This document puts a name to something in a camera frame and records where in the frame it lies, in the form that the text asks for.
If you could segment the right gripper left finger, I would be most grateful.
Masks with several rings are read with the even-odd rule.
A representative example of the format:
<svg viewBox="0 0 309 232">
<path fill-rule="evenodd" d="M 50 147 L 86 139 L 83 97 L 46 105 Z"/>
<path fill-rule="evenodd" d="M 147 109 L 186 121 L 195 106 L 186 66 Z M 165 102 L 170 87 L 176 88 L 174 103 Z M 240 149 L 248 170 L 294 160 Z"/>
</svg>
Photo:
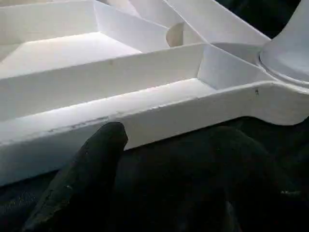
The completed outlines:
<svg viewBox="0 0 309 232">
<path fill-rule="evenodd" d="M 55 175 L 23 232 L 86 232 L 104 227 L 117 166 L 128 142 L 125 127 L 109 122 Z"/>
</svg>

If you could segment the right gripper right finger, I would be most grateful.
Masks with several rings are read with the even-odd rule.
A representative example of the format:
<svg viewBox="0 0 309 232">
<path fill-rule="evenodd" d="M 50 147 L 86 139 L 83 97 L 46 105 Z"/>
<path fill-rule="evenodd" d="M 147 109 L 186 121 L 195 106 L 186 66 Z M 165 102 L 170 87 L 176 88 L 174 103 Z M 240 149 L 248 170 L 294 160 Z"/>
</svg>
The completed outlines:
<svg viewBox="0 0 309 232">
<path fill-rule="evenodd" d="M 307 232 L 309 192 L 256 140 L 230 127 L 211 131 L 220 183 L 244 232 Z"/>
</svg>

